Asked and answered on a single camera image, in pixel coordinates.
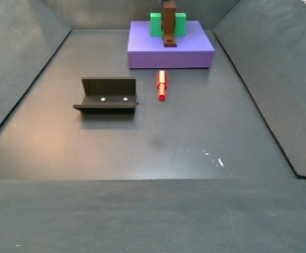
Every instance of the purple block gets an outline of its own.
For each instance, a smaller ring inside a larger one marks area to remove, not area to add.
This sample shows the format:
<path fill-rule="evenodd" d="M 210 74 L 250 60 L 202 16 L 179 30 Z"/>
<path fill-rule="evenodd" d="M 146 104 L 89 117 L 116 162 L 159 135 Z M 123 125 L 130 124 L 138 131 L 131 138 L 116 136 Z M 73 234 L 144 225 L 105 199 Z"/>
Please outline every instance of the purple block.
<path fill-rule="evenodd" d="M 175 37 L 178 47 L 163 47 L 162 37 L 151 37 L 148 21 L 131 22 L 130 68 L 208 68 L 214 47 L 198 21 L 187 21 L 186 37 Z"/>

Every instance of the gray floor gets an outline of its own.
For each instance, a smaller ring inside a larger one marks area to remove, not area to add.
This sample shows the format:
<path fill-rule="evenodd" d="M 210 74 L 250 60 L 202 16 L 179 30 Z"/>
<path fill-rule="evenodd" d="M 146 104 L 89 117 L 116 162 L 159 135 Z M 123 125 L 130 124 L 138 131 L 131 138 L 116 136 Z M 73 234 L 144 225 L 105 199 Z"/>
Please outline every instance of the gray floor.
<path fill-rule="evenodd" d="M 0 182 L 0 253 L 302 253 L 306 182 Z"/>
<path fill-rule="evenodd" d="M 128 70 L 127 31 L 75 31 L 0 130 L 0 179 L 293 179 L 218 42 L 212 69 Z M 134 117 L 85 116 L 81 77 L 138 79 Z"/>

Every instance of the black bracket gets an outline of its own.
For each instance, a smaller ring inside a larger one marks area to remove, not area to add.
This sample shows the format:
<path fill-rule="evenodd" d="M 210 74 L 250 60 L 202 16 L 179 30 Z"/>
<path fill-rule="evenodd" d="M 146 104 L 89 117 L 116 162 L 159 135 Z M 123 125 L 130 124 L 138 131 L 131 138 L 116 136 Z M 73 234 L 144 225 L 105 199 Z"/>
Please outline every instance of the black bracket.
<path fill-rule="evenodd" d="M 136 109 L 136 79 L 122 78 L 81 78 L 84 100 L 73 108 L 81 113 L 135 112 Z"/>

